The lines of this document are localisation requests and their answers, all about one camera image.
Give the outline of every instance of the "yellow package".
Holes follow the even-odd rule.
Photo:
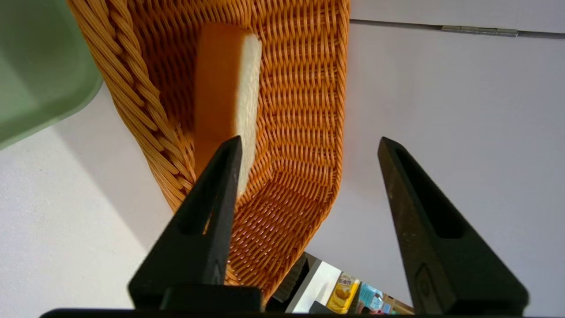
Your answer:
[[[358,287],[358,279],[341,272],[336,287],[333,288],[332,295],[325,306],[337,313],[347,313]]]

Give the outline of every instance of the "green plastic bin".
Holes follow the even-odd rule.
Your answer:
[[[65,1],[0,1],[0,149],[79,111],[101,84]]]

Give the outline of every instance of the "door hinge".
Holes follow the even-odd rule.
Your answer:
[[[514,29],[494,29],[494,28],[478,28],[478,27],[461,27],[458,25],[443,25],[442,31],[454,33],[466,33],[477,35],[494,35],[494,36],[508,36],[517,37],[518,30]]]

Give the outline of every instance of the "bread slice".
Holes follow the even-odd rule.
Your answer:
[[[194,78],[196,177],[220,144],[240,135],[237,194],[245,192],[255,159],[261,42],[250,31],[209,23],[202,27]]]

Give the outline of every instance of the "wicker basket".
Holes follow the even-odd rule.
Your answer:
[[[203,22],[263,43],[257,151],[226,283],[271,296],[341,180],[349,0],[68,0],[122,120],[173,210],[194,184],[192,93]]]

